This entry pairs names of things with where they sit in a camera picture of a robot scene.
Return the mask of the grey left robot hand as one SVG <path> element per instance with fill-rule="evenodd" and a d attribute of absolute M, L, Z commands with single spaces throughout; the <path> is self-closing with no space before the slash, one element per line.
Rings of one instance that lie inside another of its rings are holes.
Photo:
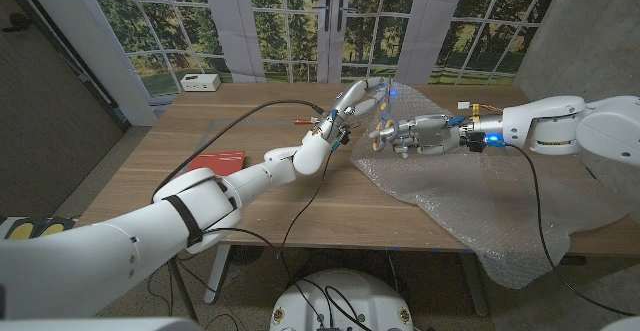
<path fill-rule="evenodd" d="M 320 118 L 311 131 L 328 142 L 333 149 L 350 142 L 353 126 L 348 122 L 351 116 L 364 117 L 371 113 L 383 98 L 386 86 L 383 77 L 373 77 L 353 82 L 334 100 L 329 110 Z"/>

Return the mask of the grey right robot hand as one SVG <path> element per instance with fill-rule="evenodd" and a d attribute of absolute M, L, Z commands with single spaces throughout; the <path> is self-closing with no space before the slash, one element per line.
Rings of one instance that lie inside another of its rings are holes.
<path fill-rule="evenodd" d="M 420 115 L 408 120 L 379 123 L 368 137 L 375 152 L 386 146 L 401 158 L 412 154 L 437 155 L 458 147 L 481 153 L 487 147 L 504 147 L 502 116 Z"/>

